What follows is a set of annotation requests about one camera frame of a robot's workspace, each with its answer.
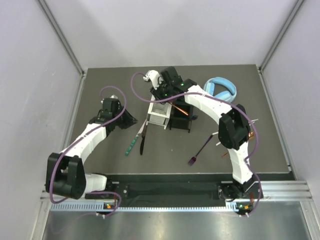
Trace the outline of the white utensil container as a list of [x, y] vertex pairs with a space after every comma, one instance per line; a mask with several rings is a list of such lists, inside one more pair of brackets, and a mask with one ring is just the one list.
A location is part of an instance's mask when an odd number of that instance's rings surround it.
[[172, 106], [169, 103], [149, 103], [147, 122], [163, 127], [165, 130], [169, 124]]

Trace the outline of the purple fork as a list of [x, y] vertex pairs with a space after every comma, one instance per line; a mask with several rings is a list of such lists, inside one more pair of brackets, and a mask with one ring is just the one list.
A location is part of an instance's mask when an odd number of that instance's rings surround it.
[[205, 148], [205, 146], [210, 142], [210, 140], [213, 138], [213, 134], [211, 134], [208, 139], [206, 140], [206, 142], [203, 144], [203, 146], [200, 148], [200, 150], [188, 161], [188, 165], [192, 166], [196, 161], [197, 161], [197, 157], [198, 155], [201, 153], [201, 151]]

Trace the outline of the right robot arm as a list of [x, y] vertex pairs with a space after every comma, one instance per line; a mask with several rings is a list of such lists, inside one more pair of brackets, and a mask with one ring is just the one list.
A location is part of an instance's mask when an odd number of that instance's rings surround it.
[[249, 195], [256, 179], [250, 166], [249, 133], [257, 130], [245, 108], [241, 104], [234, 105], [210, 95], [191, 79], [182, 80], [174, 67], [168, 67], [161, 72], [149, 70], [142, 77], [152, 85], [150, 92], [154, 97], [153, 103], [165, 104], [181, 100], [217, 123], [218, 139], [228, 150], [233, 178], [232, 183], [221, 188], [220, 195], [226, 200]]

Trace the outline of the blue fork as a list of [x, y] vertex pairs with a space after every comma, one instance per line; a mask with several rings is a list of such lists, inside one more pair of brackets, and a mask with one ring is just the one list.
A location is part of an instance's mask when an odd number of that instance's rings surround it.
[[197, 120], [198, 117], [199, 117], [198, 115], [192, 115], [192, 116], [190, 117], [190, 120], [192, 120], [192, 121]]

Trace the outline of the light blue headphones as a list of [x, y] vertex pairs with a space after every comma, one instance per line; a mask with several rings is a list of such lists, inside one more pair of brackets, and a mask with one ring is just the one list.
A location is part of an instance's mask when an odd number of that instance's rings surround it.
[[213, 77], [206, 81], [203, 89], [213, 97], [233, 102], [237, 96], [237, 87], [228, 79], [223, 77]]

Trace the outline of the black utensil container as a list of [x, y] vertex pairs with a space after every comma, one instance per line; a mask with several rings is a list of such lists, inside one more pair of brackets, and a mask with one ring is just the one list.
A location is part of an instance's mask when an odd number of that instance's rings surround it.
[[193, 116], [194, 107], [181, 100], [175, 100], [173, 104], [188, 112], [188, 116], [186, 116], [185, 114], [183, 114], [182, 112], [180, 112], [172, 106], [173, 110], [170, 114], [169, 129], [180, 129], [190, 133], [192, 126], [192, 120], [190, 120], [190, 117]]

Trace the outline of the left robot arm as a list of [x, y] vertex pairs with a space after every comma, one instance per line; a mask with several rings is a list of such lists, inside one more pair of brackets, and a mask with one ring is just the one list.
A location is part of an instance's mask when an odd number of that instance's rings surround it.
[[115, 128], [127, 129], [138, 122], [121, 104], [117, 96], [104, 98], [102, 109], [86, 125], [84, 131], [66, 149], [51, 153], [47, 159], [45, 190], [51, 196], [80, 199], [97, 192], [109, 198], [114, 191], [108, 177], [100, 173], [85, 173], [84, 163], [94, 149]]

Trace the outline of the copper fork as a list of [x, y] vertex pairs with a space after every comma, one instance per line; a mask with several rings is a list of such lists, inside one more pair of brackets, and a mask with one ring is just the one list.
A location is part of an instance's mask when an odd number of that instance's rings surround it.
[[181, 113], [183, 113], [186, 116], [189, 116], [188, 112], [186, 112], [185, 110], [179, 108], [178, 106], [174, 105], [173, 103], [170, 103], [175, 109], [177, 109], [178, 111], [180, 111]]

